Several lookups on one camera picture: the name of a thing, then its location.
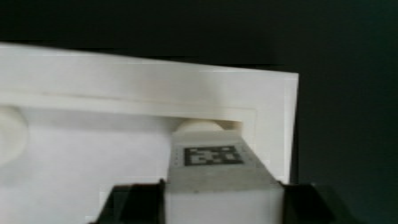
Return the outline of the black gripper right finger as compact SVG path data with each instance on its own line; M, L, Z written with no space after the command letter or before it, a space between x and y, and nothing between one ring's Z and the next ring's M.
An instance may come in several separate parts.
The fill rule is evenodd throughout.
M283 188L283 224L363 224L329 186L286 184Z

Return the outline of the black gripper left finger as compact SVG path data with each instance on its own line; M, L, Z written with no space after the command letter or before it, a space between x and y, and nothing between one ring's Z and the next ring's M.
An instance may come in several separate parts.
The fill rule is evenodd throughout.
M165 224L165 181L116 185L89 224Z

